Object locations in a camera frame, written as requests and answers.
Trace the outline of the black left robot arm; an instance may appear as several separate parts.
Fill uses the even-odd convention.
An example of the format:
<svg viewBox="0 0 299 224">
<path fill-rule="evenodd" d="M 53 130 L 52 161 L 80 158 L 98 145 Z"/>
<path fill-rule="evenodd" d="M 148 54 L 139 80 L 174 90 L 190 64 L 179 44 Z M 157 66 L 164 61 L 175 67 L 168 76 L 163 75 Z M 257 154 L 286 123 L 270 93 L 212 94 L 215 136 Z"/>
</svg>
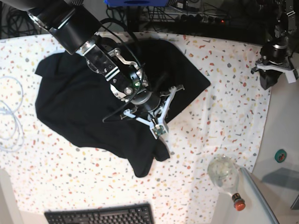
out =
<svg viewBox="0 0 299 224">
<path fill-rule="evenodd" d="M 290 36 L 297 30 L 294 1 L 258 0 L 257 3 L 262 6 L 270 38 L 262 46 L 251 73 L 259 73 L 264 90 L 274 86 L 281 74 L 285 74 L 288 83 L 295 83 L 299 70 L 291 61 L 293 52 L 289 47 Z"/>
</svg>

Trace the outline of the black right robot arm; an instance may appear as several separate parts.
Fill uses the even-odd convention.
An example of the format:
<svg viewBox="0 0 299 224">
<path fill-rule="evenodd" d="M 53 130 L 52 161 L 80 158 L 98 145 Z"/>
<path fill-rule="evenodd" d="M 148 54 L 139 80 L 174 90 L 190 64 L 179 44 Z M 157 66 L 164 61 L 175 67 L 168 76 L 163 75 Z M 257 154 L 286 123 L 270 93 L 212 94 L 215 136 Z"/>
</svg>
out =
<svg viewBox="0 0 299 224">
<path fill-rule="evenodd" d="M 111 46 L 113 40 L 106 48 L 107 44 L 97 35 L 104 24 L 83 5 L 73 0 L 6 0 L 5 3 L 26 12 L 71 55 L 81 50 L 91 70 L 104 76 L 111 91 L 125 105 L 107 115 L 103 122 L 119 115 L 120 118 L 136 119 L 151 129 L 166 129 L 165 117 L 170 104 L 183 86 L 171 87 L 160 94 L 151 89 L 139 58 L 123 40 L 120 42 L 132 60 L 125 59 L 118 47 Z"/>
</svg>

